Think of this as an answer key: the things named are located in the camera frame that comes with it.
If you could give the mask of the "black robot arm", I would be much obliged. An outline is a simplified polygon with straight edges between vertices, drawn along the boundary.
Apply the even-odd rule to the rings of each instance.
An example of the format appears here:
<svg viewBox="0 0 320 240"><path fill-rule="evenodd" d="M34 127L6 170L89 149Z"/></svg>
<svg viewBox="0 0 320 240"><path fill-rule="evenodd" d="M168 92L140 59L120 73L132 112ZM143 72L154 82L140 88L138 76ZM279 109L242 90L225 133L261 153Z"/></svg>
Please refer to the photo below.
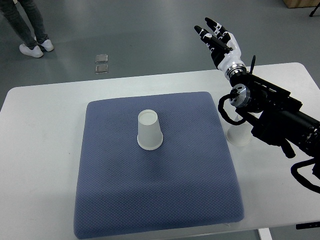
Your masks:
<svg viewBox="0 0 320 240"><path fill-rule="evenodd" d="M210 50L215 67L232 87L218 102L222 118L234 126L248 122L254 137L281 147L289 159L296 155L292 144L310 156L309 160L295 163L290 171L302 186L319 193L319 186L302 176L299 169L313 166L312 174L320 176L320 122L301 112L303 104L289 91L253 75L252 69L247 70L234 35L210 18L205 21L212 33L198 25L194 29Z"/></svg>

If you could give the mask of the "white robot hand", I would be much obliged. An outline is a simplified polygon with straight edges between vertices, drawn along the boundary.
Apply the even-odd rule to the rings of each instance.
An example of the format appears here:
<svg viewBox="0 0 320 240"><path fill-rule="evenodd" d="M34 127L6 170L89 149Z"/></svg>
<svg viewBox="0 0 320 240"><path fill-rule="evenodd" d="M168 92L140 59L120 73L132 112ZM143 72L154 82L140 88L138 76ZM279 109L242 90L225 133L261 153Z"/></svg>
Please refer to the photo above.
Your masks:
<svg viewBox="0 0 320 240"><path fill-rule="evenodd" d="M227 71L235 64L244 65L241 60L241 50L234 35L211 18L206 17L204 20L215 37L198 25L194 26L194 30L206 46L212 49L211 58L216 68L220 71Z"/></svg>

